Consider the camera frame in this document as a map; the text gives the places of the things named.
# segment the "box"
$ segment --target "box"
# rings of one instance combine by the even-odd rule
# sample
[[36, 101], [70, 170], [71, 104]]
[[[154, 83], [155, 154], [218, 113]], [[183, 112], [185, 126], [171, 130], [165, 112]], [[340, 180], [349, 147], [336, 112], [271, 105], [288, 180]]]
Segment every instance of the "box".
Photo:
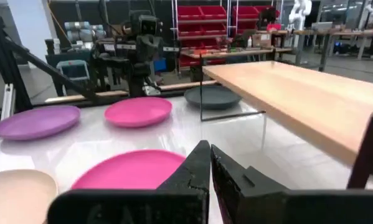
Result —
[[270, 34], [254, 34], [253, 47], [271, 47]]

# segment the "pink plate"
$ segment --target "pink plate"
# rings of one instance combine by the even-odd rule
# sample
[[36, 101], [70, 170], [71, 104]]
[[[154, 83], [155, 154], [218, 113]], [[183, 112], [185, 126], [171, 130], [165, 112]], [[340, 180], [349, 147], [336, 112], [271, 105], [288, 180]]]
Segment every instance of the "pink plate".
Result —
[[105, 111], [107, 121], [124, 128], [160, 123], [169, 117], [172, 104], [158, 97], [140, 97], [117, 102]]
[[92, 167], [72, 189], [156, 189], [184, 160], [164, 150], [127, 152]]

